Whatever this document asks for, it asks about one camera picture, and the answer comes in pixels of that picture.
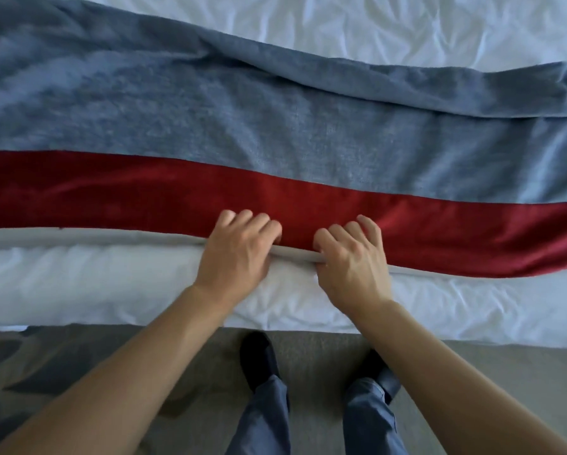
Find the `floor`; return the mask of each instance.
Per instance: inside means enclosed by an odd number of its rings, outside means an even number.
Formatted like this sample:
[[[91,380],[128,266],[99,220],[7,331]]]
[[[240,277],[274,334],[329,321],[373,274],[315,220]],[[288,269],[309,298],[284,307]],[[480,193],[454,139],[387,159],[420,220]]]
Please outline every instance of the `floor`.
[[[67,326],[0,334],[0,354],[7,353],[0,360],[0,416],[22,421],[22,414],[36,411],[135,332],[130,326]],[[237,361],[244,333],[216,332],[161,409],[139,453],[224,453],[250,393]],[[344,334],[269,335],[289,387],[294,453],[343,454],[340,392],[367,344]],[[15,342],[21,346],[13,348]],[[566,350],[449,345],[567,436]],[[395,398],[393,409],[409,453],[443,453],[405,392]]]

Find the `black shoe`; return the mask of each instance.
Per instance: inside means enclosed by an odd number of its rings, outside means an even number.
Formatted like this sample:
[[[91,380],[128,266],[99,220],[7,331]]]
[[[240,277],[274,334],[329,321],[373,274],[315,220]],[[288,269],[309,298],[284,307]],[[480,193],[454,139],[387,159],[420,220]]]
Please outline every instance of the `black shoe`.
[[[256,392],[256,388],[273,375],[281,378],[275,358],[275,350],[264,332],[251,332],[242,340],[239,359],[243,374],[252,392]]]
[[[347,389],[358,379],[369,378],[374,380],[385,391],[385,403],[389,405],[397,392],[401,389],[401,383],[393,371],[386,365],[375,349],[371,349],[359,368],[351,376]]]

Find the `leg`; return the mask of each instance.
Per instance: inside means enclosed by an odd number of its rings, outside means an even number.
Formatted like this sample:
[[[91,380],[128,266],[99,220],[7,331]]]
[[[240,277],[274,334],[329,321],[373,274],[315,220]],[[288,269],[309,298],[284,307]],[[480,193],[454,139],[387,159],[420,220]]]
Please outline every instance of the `leg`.
[[[242,341],[239,356],[254,396],[226,455],[289,455],[287,387],[269,338],[262,332],[250,333]]]
[[[256,388],[226,455],[289,455],[287,387],[276,375]]]
[[[388,406],[399,388],[395,375],[372,350],[345,394],[347,455],[407,455]]]

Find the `blue pants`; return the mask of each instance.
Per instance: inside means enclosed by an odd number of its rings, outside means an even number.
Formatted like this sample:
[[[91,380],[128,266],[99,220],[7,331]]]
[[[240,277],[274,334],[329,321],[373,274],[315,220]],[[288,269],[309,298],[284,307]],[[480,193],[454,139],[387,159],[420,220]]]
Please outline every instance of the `blue pants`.
[[[260,385],[243,412],[226,455],[289,455],[287,387],[275,375]],[[343,416],[347,455],[406,455],[385,394],[372,379],[354,382]]]

